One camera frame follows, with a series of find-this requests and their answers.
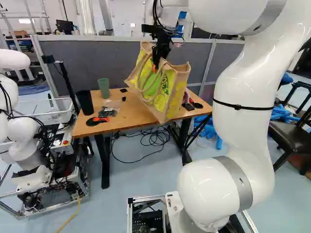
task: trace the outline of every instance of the white robot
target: white robot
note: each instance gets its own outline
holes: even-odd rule
[[[10,69],[25,69],[29,67],[30,59],[22,52],[14,50],[0,50],[0,67]],[[45,166],[41,153],[38,151],[34,140],[34,135],[38,133],[39,124],[28,117],[13,118],[8,117],[12,109],[16,106],[18,101],[18,87],[17,84],[0,74],[0,142],[7,138],[14,141],[9,148],[8,155],[2,154],[0,157],[4,161],[8,160],[10,163],[16,162],[22,170],[32,170],[40,166],[36,171],[41,173],[51,173]],[[23,179],[14,178],[12,181],[21,186]]]
[[[179,196],[183,208],[179,215],[170,216],[171,226],[173,218],[179,218],[172,227],[174,233],[217,232],[230,215],[266,200],[273,191],[275,176],[267,146],[271,108],[283,74],[311,36],[311,1],[152,3],[161,24],[168,29],[176,27],[178,7],[188,7],[199,28],[245,38],[243,51],[219,76],[214,92],[213,123],[230,150],[227,156],[184,166],[178,177],[178,192],[170,193]],[[189,216],[197,228],[185,224],[184,216]]]

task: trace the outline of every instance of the table leg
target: table leg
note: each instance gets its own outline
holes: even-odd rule
[[[99,155],[102,161],[102,189],[106,189],[110,185],[110,137],[104,137],[102,134],[94,136]]]
[[[190,124],[191,124],[191,118],[183,119],[181,123],[180,131],[179,131],[179,135],[177,135],[177,132],[174,129],[172,129],[171,126],[168,127],[169,133],[173,137],[174,141],[177,144],[177,147],[179,148],[181,152],[183,166],[192,162],[192,159],[187,149],[185,148],[185,142],[188,136]]]

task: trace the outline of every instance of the wooden table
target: wooden table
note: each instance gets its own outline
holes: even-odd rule
[[[108,134],[108,136],[105,135],[104,137],[103,134],[159,124],[157,119],[141,102],[141,100],[134,93],[130,92],[129,88],[127,88],[127,90],[129,91],[122,93],[120,89],[110,89],[111,100],[121,100],[122,97],[126,97],[126,101],[121,102],[120,112],[118,112],[115,117],[110,117],[110,121],[107,123],[101,123],[97,126],[89,127],[86,125],[86,121],[91,117],[98,116],[98,112],[101,110],[104,101],[102,99],[100,90],[91,91],[94,114],[90,116],[85,116],[83,112],[80,111],[72,133],[73,138],[94,136],[103,163],[103,189],[109,187],[109,160],[111,143],[110,135]],[[179,130],[179,134],[177,134],[172,127],[169,127],[170,134],[173,136],[178,148],[182,152],[183,164],[192,161],[189,153],[184,147],[186,139],[188,137],[191,118],[201,115],[207,115],[212,112],[212,107],[191,91],[190,97],[193,99],[194,102],[202,104],[203,108],[195,109],[193,111],[187,111],[185,108],[181,107],[174,119],[172,119],[172,121],[180,119],[183,120],[182,126]]]

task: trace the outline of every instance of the window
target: window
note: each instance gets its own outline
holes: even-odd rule
[[[20,18],[19,23],[25,23],[25,24],[30,24],[30,19],[29,18]]]

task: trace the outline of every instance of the yellow cable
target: yellow cable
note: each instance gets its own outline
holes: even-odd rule
[[[64,222],[64,224],[56,231],[56,233],[59,233],[77,215],[77,213],[80,211],[80,206],[81,206],[81,200],[80,200],[80,197],[78,196],[78,209],[76,210],[76,212],[73,213],[73,215],[66,222]]]

